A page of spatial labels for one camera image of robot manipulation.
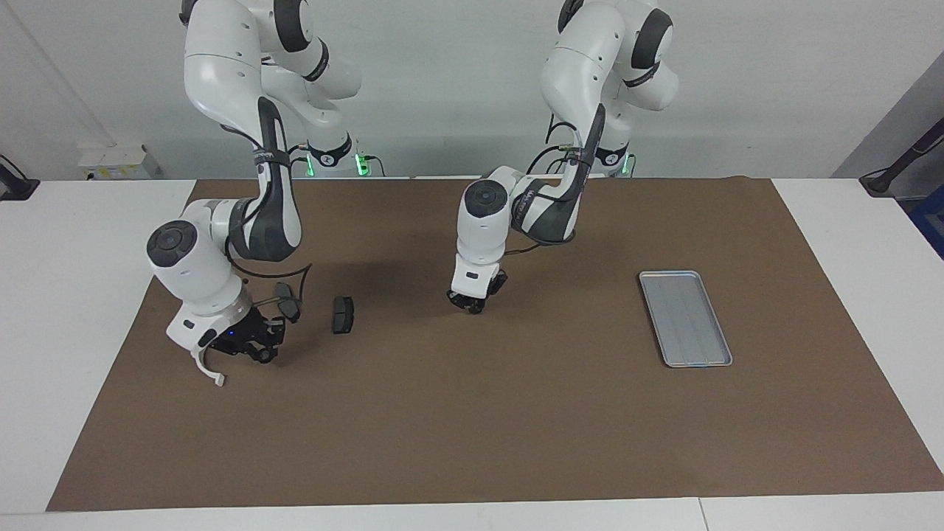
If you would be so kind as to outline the silver metal tray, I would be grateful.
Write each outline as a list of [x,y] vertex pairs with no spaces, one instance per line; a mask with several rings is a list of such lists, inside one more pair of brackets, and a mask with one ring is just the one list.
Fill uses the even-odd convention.
[[695,369],[734,363],[697,271],[644,270],[638,280],[665,366]]

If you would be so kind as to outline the curved dark brake pad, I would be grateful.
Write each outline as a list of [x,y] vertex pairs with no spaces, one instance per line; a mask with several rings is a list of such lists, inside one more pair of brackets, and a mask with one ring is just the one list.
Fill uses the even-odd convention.
[[297,298],[292,287],[285,282],[277,282],[274,285],[274,295],[277,298],[277,308],[279,308],[281,316],[287,322],[297,323],[302,313],[302,307],[300,299]]

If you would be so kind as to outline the brown table mat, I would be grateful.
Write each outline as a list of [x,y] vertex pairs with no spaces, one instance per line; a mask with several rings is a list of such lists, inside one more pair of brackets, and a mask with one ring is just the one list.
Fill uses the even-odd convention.
[[[465,188],[297,182],[300,322],[268,365],[208,352],[222,387],[152,282],[48,510],[944,490],[768,179],[594,179],[475,316],[445,295]],[[731,366],[664,365],[644,270],[701,275]]]

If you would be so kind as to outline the white box with yellow labels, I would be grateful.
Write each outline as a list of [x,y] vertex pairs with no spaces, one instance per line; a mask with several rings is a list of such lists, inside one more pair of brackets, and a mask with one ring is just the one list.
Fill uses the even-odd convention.
[[78,177],[84,179],[163,179],[161,165],[144,145],[85,148],[78,162]]

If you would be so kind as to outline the black table clamp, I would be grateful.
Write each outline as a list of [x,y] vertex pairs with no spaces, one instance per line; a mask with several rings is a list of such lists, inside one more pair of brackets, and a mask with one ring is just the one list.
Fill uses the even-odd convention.
[[4,191],[0,192],[0,201],[27,201],[41,181],[27,177],[18,165],[0,154],[0,184],[4,186]]

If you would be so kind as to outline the black angled stand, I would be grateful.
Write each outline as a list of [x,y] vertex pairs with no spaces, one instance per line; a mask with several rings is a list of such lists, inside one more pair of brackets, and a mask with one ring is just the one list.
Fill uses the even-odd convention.
[[944,117],[934,123],[907,151],[903,152],[891,165],[874,170],[858,178],[867,194],[871,196],[888,196],[888,189],[892,182],[906,170],[927,154],[930,154],[938,145],[944,142]]

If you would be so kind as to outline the blue crate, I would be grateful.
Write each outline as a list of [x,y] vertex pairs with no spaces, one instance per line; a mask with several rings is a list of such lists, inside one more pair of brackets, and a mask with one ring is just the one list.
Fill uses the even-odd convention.
[[911,208],[908,218],[944,261],[944,184]]

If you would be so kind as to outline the white curved plastic bracket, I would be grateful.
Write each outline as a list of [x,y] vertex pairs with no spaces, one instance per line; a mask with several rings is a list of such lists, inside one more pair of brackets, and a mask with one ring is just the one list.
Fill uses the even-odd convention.
[[219,371],[212,371],[206,366],[205,352],[206,350],[202,349],[202,347],[196,347],[196,349],[191,350],[193,362],[195,362],[199,372],[212,380],[216,386],[223,386],[225,384],[226,376]]

